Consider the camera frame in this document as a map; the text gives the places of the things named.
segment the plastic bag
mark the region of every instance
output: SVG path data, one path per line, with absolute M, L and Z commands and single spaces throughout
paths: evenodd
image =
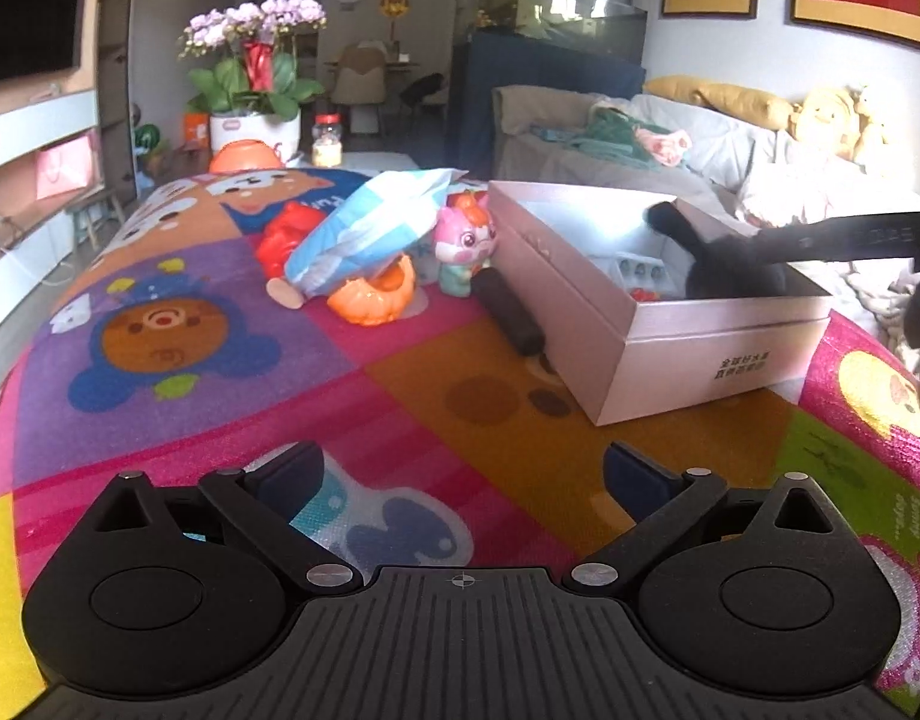
M 36 154 L 36 199 L 86 189 L 93 182 L 93 148 L 89 135 L 80 135 Z
M 290 255 L 287 280 L 305 298 L 369 278 L 434 228 L 458 170 L 384 172 L 354 191 Z

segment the play mat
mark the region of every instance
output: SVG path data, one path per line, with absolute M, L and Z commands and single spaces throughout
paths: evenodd
M 563 570 L 631 525 L 601 479 L 614 440 L 732 485 L 805 471 L 903 601 L 880 687 L 917 709 L 920 410 L 885 350 L 834 316 L 802 383 L 594 428 L 543 358 L 517 357 L 475 301 L 436 284 L 417 316 L 373 329 L 322 299 L 293 312 L 266 296 L 253 250 L 284 201 L 329 211 L 364 181 L 270 170 L 161 188 L 16 365 L 0 392 L 0 720 L 43 686 L 23 593 L 112 475 L 189 485 L 299 440 L 322 445 L 327 476 L 295 527 L 367 575 Z

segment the white box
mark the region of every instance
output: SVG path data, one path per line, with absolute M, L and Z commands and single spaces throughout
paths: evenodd
M 691 258 L 642 221 L 663 200 L 676 201 L 706 240 L 737 234 L 663 194 L 490 184 L 493 264 L 543 328 L 546 356 L 597 425 L 802 377 L 829 322 L 832 296 L 792 268 L 794 295 L 784 298 L 637 303 L 586 255 L 655 256 L 682 283 Z M 564 237 L 583 242 L 585 253 Z

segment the red ribbon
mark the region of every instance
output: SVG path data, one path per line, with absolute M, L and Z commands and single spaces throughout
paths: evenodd
M 268 43 L 250 41 L 242 44 L 247 52 L 247 77 L 253 92 L 274 90 L 274 47 Z

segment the orchid plant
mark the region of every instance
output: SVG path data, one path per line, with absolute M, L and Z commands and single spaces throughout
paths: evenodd
M 323 93 L 313 79 L 296 76 L 296 35 L 326 24 L 316 0 L 244 2 L 190 20 L 180 37 L 180 58 L 221 52 L 212 70 L 194 68 L 199 95 L 190 111 L 212 115 L 276 114 L 290 122 L 299 105 Z

